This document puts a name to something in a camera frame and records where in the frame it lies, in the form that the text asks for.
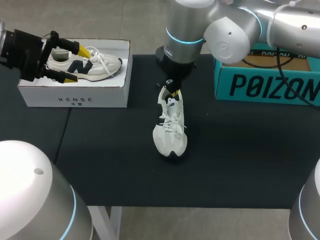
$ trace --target shoe sole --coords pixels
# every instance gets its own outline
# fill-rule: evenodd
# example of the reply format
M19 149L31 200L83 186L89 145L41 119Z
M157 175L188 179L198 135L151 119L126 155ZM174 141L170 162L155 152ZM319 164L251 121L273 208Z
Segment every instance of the shoe sole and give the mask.
M107 74L103 74L103 75L87 75L87 74L82 74L82 73L70 73L74 76L77 76L78 79L84 79L87 80L89 82L99 82L99 81L103 81L106 79L109 79L111 77L114 77L114 75L116 75L119 71L120 71L121 67L113 72L110 72L111 75Z
M174 151L171 151L168 156L163 155L163 154L159 151L159 149L158 149L158 147L157 147L157 145L156 145L156 143L155 143L155 138L156 138L156 137L155 137L155 129L153 129L153 131L152 131L152 137L153 137L153 142L154 142L154 145L155 145L156 149L158 150L158 152L160 153L160 155L161 155L163 158L165 158L166 160L178 161L178 160L184 158L185 152L186 152L186 149L187 149L187 145L188 145L188 137L187 137L187 135L186 135L185 133L184 133L184 137L185 137L184 152L183 152L180 156L178 156Z

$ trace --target white shoe box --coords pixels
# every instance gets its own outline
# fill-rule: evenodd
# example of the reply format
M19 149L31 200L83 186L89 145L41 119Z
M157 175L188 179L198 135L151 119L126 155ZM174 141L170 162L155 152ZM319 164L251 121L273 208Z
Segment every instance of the white shoe box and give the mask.
M126 108L132 70L131 42L110 39L68 39L82 46L93 46L102 54L122 59L122 66L114 76L91 82L79 79L73 83L59 83L47 77L33 82L21 79L18 88L28 107L67 108Z

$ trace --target gray floor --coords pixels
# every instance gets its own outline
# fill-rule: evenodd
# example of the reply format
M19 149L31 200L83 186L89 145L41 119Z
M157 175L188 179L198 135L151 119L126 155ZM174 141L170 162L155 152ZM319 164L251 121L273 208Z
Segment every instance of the gray floor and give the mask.
M134 54L164 44L167 0L0 0L8 30L62 38L132 40ZM209 53L204 46L202 53ZM289 210L125 207L120 240L288 240Z
M124 207L119 240L289 240L288 209Z

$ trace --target shoe tongue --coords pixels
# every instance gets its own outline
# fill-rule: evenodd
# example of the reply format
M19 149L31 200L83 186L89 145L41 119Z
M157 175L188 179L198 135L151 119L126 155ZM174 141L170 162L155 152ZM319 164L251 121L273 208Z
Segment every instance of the shoe tongue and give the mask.
M176 101L174 98L168 98L166 108L168 109L168 115L169 117L173 117L174 115L177 115L178 110L178 101Z

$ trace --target sneaker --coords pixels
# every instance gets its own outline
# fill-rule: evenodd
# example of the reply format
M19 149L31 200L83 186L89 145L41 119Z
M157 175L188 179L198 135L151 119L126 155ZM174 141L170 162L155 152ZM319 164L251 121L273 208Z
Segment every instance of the sneaker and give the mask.
M105 80L119 71L121 58L102 54L93 46L85 49L90 52L90 59L74 55L70 51L53 49L47 66L51 70L64 71L91 82Z
M153 129L153 141L165 157L177 159L187 148L184 103L181 91L173 97L163 87L158 97L158 121Z

